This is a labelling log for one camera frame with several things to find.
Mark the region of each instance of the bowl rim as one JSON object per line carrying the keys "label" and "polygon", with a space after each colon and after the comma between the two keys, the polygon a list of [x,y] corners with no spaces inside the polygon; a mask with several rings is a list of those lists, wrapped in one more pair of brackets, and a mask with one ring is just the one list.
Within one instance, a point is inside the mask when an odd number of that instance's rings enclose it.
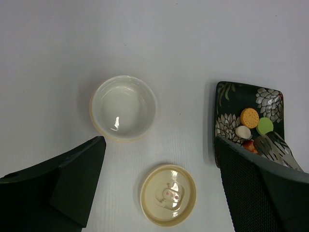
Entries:
{"label": "bowl rim", "polygon": [[[126,138],[126,139],[121,139],[121,138],[119,138],[119,137],[112,136],[112,135],[108,134],[107,132],[105,132],[104,130],[102,130],[102,129],[100,128],[100,126],[98,125],[98,123],[95,121],[94,116],[93,116],[93,111],[92,111],[93,99],[94,99],[94,97],[95,97],[95,94],[98,92],[98,90],[99,90],[102,86],[106,85],[108,82],[111,82],[111,81],[116,80],[116,79],[119,79],[119,78],[130,78],[130,79],[134,79],[134,80],[136,80],[136,81],[142,83],[142,84],[150,91],[150,93],[151,93],[151,95],[152,95],[152,98],[153,98],[153,100],[154,100],[154,103],[155,103],[155,104],[154,104],[154,118],[153,118],[153,120],[152,120],[150,126],[149,126],[143,133],[141,133],[140,135],[135,136],[135,137],[131,137],[131,138],[130,138],[130,136],[129,136],[129,137]],[[156,99],[155,94],[154,94],[154,92],[152,91],[152,89],[151,89],[144,81],[142,81],[142,80],[140,80],[140,79],[138,79],[138,78],[136,78],[136,77],[134,77],[134,76],[129,76],[129,75],[118,75],[118,76],[114,76],[114,77],[112,77],[112,78],[109,78],[109,79],[107,79],[107,80],[101,82],[101,83],[99,84],[99,86],[98,86],[97,88],[95,88],[95,90],[94,90],[94,92],[93,92],[93,94],[92,94],[92,96],[91,96],[90,103],[89,103],[89,114],[90,114],[90,119],[91,119],[91,121],[92,121],[92,124],[93,124],[94,127],[97,129],[97,131],[98,131],[101,135],[103,135],[105,138],[114,140],[114,141],[116,141],[116,142],[122,142],[122,143],[133,142],[133,141],[139,140],[140,138],[144,137],[144,136],[150,131],[150,129],[153,127],[154,122],[155,122],[156,117],[157,117],[157,99]]]}

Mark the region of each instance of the red fruit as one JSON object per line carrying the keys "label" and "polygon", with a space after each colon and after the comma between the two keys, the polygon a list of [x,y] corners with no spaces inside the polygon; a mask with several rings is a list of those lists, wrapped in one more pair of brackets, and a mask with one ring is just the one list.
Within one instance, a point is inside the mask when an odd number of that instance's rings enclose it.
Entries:
{"label": "red fruit", "polygon": [[254,149],[252,152],[257,154],[257,155],[259,154],[256,149]]}
{"label": "red fruit", "polygon": [[253,152],[255,150],[255,148],[253,146],[253,141],[252,140],[245,141],[242,146],[243,146],[243,148],[245,148],[248,151],[252,151]]}

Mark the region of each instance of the metal tongs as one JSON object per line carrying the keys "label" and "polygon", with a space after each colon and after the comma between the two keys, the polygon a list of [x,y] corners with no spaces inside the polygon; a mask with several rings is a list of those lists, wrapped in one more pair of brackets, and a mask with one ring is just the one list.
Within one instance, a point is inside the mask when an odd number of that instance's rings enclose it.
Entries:
{"label": "metal tongs", "polygon": [[303,172],[292,155],[292,151],[276,132],[271,131],[257,137],[253,145],[260,155],[284,166]]}

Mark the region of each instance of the white surface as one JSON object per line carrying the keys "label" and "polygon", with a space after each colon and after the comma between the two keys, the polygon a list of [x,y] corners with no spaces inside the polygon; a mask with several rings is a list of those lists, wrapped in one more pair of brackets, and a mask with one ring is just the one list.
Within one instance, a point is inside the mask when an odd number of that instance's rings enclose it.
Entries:
{"label": "white surface", "polygon": [[132,76],[115,76],[93,94],[91,120],[107,138],[132,142],[153,126],[157,104],[152,90]]}
{"label": "white surface", "polygon": [[[107,141],[84,231],[233,231],[211,146],[215,85],[281,90],[286,141],[309,172],[308,8],[307,0],[1,1],[0,176],[98,135],[91,93],[128,74],[154,90],[159,117],[137,142]],[[191,216],[170,229],[150,223],[137,197],[145,173],[164,162],[197,185]]]}

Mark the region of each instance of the white flower pattern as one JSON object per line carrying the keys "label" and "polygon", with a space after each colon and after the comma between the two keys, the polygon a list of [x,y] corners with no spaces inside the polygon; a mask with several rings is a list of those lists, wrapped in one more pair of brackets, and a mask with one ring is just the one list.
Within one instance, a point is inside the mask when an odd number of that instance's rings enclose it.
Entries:
{"label": "white flower pattern", "polygon": [[216,121],[215,136],[222,135],[234,143],[241,145],[245,140],[236,135],[235,129],[238,126],[240,126],[240,117],[236,118],[232,114],[221,115]]}
{"label": "white flower pattern", "polygon": [[279,123],[283,119],[283,95],[281,92],[260,88],[256,94],[257,108],[260,108],[261,114],[268,117],[272,122]]}

